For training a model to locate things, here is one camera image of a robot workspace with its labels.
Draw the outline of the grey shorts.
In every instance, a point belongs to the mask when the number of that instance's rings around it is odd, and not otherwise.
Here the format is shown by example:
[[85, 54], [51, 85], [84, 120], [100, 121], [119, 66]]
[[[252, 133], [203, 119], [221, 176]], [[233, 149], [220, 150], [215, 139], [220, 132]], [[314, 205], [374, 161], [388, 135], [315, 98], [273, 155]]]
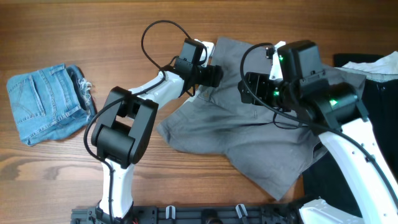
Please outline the grey shorts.
[[239, 66], [249, 43], [220, 37], [212, 64], [223, 78], [216, 88], [198, 93], [157, 126], [172, 148], [194, 154], [224, 154], [232, 165], [276, 200], [327, 149], [307, 128], [280, 129], [273, 112], [241, 101]]

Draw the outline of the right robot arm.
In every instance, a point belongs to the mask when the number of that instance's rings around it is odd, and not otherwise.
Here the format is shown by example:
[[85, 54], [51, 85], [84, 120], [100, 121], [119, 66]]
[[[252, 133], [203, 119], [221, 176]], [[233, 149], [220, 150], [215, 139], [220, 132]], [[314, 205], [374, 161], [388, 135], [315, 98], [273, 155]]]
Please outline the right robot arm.
[[281, 47], [264, 43], [276, 54], [282, 76], [241, 72], [244, 103], [262, 105], [306, 124], [328, 149], [361, 211], [352, 216], [322, 199], [303, 204], [303, 223], [396, 223], [397, 181], [373, 133], [368, 111], [355, 87], [331, 82], [316, 43], [300, 40]]

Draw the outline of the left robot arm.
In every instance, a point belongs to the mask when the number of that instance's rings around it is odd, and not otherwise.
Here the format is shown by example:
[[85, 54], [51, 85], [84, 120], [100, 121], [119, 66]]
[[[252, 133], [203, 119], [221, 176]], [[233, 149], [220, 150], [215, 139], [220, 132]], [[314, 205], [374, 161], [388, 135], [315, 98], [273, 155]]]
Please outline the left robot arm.
[[94, 121], [91, 143], [104, 171], [103, 196], [95, 208], [101, 223], [132, 223], [132, 180], [143, 157], [157, 111], [195, 85], [217, 87], [219, 65], [166, 65], [146, 84], [130, 90], [114, 87]]

